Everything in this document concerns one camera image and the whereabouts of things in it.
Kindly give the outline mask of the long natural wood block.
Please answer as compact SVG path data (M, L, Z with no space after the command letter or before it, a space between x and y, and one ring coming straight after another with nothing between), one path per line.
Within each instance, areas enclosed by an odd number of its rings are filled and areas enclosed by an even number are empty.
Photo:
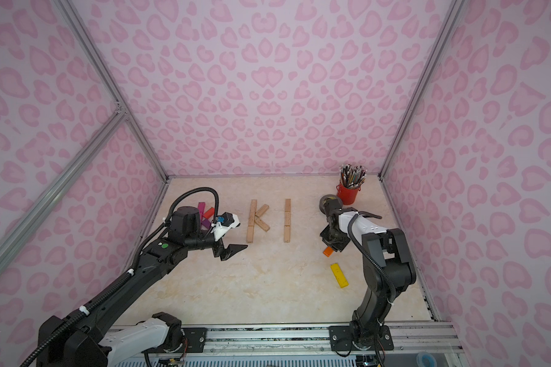
M248 226L246 231L246 242L253 243L254 240L254 227Z

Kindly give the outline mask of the yellow block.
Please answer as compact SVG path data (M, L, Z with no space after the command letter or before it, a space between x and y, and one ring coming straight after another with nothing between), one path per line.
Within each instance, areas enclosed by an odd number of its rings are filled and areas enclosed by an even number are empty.
M338 263L332 264L330 268L340 288L349 286L349 282Z

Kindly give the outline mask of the magenta block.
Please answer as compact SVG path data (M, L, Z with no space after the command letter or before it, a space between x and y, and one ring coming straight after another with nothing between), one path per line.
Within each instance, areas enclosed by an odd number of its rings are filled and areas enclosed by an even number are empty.
M197 209L198 209L198 212L199 212L199 214L200 214L200 217L203 217L205 208L206 208L206 203L204 203L204 202L199 202L199 203L197 204Z

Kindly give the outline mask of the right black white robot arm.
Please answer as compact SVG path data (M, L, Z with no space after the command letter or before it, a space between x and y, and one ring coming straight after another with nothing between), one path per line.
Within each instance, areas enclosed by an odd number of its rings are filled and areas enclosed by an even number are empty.
M396 299L416 283L416 269L402 229L379 226L382 217L345 207L335 195L324 195L319 209L327 226L320 237L324 254L343 252L352 244L361 253L367 290L349 324L351 345L360 350L383 347L389 350L391 336L385 321Z

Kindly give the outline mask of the red block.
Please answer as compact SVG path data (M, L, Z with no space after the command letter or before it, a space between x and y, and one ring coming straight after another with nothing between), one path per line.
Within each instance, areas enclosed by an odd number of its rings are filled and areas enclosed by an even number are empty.
M203 218L209 220L210 218L213 218L213 217L214 217L214 214L215 214L215 208L214 208L214 207L211 207L210 209L208 209L208 210L203 214Z

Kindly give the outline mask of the orange block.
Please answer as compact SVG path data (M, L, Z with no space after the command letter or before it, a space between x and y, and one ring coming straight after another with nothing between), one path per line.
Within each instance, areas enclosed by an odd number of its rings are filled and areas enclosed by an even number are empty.
M334 252L334 249L332 249L331 247L327 247L324 251L323 251L323 254L326 256L326 257L330 257Z

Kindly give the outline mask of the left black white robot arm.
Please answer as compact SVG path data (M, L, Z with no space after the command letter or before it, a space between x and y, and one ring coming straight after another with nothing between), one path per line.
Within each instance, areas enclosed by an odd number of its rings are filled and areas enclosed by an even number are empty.
M223 213L202 232L198 209L178 208L144 240L144 248L136 252L133 263L119 278L64 319L53 316L41 325L38 346L23 365L113 366L150 348L183 347L182 322L163 312L121 333L109 330L147 289L186 259L188 252L211 249L214 257L226 261L243 251L244 245L223 244L223 236L239 225L237 215Z

